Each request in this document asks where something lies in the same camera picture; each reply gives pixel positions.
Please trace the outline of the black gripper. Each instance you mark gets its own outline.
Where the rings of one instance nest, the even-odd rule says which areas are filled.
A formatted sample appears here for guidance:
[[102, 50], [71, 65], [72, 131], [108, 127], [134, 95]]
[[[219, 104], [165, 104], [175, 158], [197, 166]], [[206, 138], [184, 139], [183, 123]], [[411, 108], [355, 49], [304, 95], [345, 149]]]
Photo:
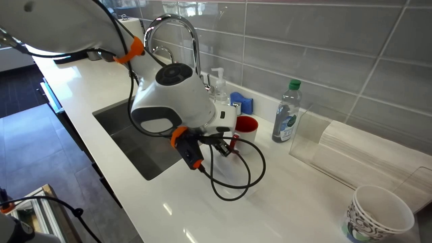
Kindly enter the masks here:
[[200, 135], [199, 141], [204, 145], [214, 146], [222, 155], [230, 155], [235, 151], [235, 145], [239, 141], [239, 136], [226, 136], [223, 132], [216, 132], [211, 135]]

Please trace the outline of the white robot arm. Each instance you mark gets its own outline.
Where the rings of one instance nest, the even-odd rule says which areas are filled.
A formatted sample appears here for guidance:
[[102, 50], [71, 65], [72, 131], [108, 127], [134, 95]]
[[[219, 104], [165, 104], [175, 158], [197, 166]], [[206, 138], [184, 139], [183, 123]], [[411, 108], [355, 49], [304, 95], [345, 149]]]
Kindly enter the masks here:
[[187, 64], [164, 64], [148, 39], [133, 34], [99, 0], [0, 0], [3, 38], [26, 53], [102, 51], [143, 81], [130, 118], [150, 136], [165, 136], [185, 158], [202, 143], [229, 155], [226, 132], [235, 126], [235, 109], [218, 104], [206, 91], [202, 73]]

